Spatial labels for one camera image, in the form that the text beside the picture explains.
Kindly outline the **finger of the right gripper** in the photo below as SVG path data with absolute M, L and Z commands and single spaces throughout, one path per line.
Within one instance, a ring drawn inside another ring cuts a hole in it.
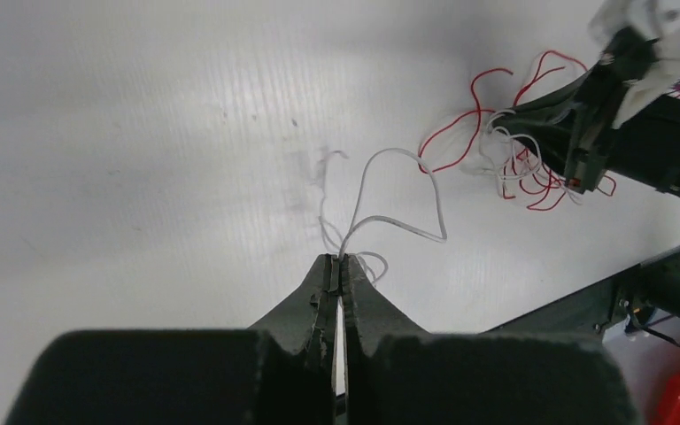
M 499 114 L 490 127 L 516 136 L 532 153 L 540 151 L 543 162 L 560 176 L 577 176 L 579 168 L 572 162 L 577 123 L 577 114 Z
M 559 108 L 565 110 L 582 110 L 584 103 L 577 97 L 577 93 L 587 80 L 586 76 L 580 76 L 568 85 L 556 89 L 553 92 L 513 107 L 515 113 L 533 112 L 543 109 Z

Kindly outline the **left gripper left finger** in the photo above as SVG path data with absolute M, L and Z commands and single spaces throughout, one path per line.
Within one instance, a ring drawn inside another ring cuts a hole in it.
M 336 422 L 338 264 L 321 254 L 304 280 L 250 326 L 259 348 L 257 424 Z

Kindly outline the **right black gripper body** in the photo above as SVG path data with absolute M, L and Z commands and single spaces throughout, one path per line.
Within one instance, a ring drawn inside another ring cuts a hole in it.
M 575 126 L 569 189 L 595 190 L 608 171 L 680 197 L 680 98 L 664 93 L 620 128 L 612 124 L 627 87 L 611 66 L 599 62 L 577 93 L 584 103 Z

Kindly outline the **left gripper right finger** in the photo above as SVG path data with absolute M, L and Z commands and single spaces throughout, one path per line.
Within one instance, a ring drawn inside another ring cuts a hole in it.
M 340 262 L 344 311 L 346 416 L 349 424 L 384 424 L 394 383 L 390 350 L 399 339 L 429 332 L 399 310 L 369 281 L 355 255 Z

